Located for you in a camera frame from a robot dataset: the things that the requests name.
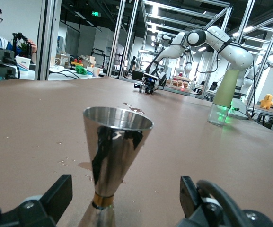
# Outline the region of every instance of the exit sign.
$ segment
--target exit sign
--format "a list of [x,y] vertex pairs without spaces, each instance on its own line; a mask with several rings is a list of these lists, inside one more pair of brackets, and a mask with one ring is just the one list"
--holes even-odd
[[92,15],[95,17],[100,17],[101,13],[92,11]]

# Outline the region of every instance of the brown table surface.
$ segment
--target brown table surface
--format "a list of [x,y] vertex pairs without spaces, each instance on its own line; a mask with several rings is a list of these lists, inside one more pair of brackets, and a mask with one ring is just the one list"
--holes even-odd
[[89,106],[129,109],[125,103],[155,126],[115,193],[117,226],[175,226],[184,217],[182,175],[214,182],[242,209],[273,220],[273,131],[233,118],[218,127],[207,122],[211,102],[166,91],[140,94],[113,78],[0,82],[3,212],[72,174],[73,199],[58,226],[77,226],[94,195],[92,172],[79,166],[90,161],[82,112]]

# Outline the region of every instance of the metal cup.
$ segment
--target metal cup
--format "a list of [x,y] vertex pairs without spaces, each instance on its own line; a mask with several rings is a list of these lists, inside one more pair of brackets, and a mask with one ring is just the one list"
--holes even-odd
[[153,122],[130,110],[89,107],[84,123],[95,187],[79,227],[114,227],[113,196],[137,156]]

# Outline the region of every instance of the ceiling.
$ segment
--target ceiling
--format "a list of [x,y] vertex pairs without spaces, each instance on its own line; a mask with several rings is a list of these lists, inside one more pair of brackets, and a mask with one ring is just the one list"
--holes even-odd
[[[133,10],[134,1],[127,0],[125,4],[125,11],[123,15],[122,28],[128,31],[131,21],[131,15]],[[159,8],[159,18],[151,18],[152,6],[145,4],[145,17],[142,13],[142,8],[139,0],[139,6],[136,12],[136,18],[133,26],[134,36],[144,37],[146,18],[148,28],[151,28],[151,23],[162,25],[163,28],[158,27],[158,30],[162,30],[168,33],[177,34],[179,30],[189,31],[195,26],[205,26],[210,22],[210,19],[202,18],[198,16],[190,16],[179,11],[171,10],[173,7],[181,11],[190,10],[192,12],[205,15],[214,16],[219,14],[224,8],[206,3],[206,0],[152,0],[151,2],[158,2],[170,6],[165,9]],[[227,25],[227,33],[230,35],[233,32],[238,31],[241,20],[244,16],[247,0],[224,0],[222,2],[230,3],[232,6],[232,13]],[[80,23],[87,26],[106,27],[114,31],[117,15],[119,12],[120,0],[62,0],[61,20],[74,23]],[[96,11],[100,13],[100,17],[92,16],[92,12]],[[77,13],[80,13],[85,19],[82,19]],[[273,18],[273,0],[256,0],[253,10],[251,12],[248,26],[255,26],[270,18]],[[224,16],[222,16],[215,25],[221,25]]]

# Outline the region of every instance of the gold band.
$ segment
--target gold band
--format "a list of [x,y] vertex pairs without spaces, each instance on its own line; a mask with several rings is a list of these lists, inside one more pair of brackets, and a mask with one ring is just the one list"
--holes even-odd
[[94,194],[93,202],[98,206],[98,207],[108,207],[111,204],[113,204],[113,196],[110,197],[102,197],[98,194]]

